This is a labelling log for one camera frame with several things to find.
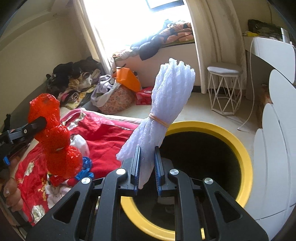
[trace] white flower pattern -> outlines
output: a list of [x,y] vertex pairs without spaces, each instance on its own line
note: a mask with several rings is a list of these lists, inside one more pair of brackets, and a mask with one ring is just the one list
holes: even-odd
[[68,191],[70,191],[69,186],[59,185],[54,187],[52,185],[45,186],[45,193],[48,195],[47,204],[48,208],[52,208]]
[[42,205],[33,206],[32,214],[34,217],[34,223],[36,224],[45,215],[45,210]]
[[27,166],[27,170],[25,171],[25,176],[30,175],[30,173],[33,171],[34,162],[30,162]]

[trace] yellow ring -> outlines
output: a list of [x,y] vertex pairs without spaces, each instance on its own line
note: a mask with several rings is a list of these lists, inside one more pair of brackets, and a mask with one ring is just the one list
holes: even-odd
[[[244,207],[249,199],[253,182],[252,163],[244,145],[224,128],[201,121],[181,121],[172,123],[166,132],[166,136],[185,131],[210,134],[225,142],[232,149],[241,169],[241,185],[236,201]],[[175,231],[161,228],[146,219],[138,210],[132,197],[121,197],[121,206],[131,222],[144,233],[159,240],[175,240]]]

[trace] trash can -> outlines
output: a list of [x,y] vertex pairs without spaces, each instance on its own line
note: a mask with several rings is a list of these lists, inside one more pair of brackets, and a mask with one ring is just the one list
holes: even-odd
[[[202,180],[211,177],[244,207],[252,189],[252,163],[243,144],[229,131],[200,121],[175,122],[160,147],[161,157],[175,168]],[[175,240],[172,199],[157,196],[155,176],[134,198],[122,197],[121,205],[140,230],[159,240]]]

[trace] fingernail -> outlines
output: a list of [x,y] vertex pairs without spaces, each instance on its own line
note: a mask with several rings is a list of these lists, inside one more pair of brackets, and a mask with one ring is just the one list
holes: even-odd
[[4,195],[4,197],[8,197],[10,195],[9,190],[8,189],[4,189],[3,190],[3,195]]

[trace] red blanket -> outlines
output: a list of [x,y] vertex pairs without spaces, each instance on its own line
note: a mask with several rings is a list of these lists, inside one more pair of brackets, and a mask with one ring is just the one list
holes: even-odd
[[[96,179],[105,177],[121,166],[121,163],[116,160],[116,154],[138,126],[80,109],[69,112],[61,122],[67,126],[70,134],[79,134],[86,140],[90,151],[89,157],[93,164],[91,172]],[[60,177],[51,177],[50,181],[54,186],[61,183],[62,185],[57,188],[49,186],[45,156],[40,144],[37,144],[19,164],[15,179],[18,181],[18,188],[25,202],[23,211],[29,221],[34,223],[37,223],[52,207],[52,204],[49,205],[49,200],[52,202],[52,197],[49,198],[49,195],[53,195],[54,198],[63,196],[65,188],[77,183],[75,178],[65,180]],[[53,189],[53,192],[49,194],[46,190],[50,189]]]

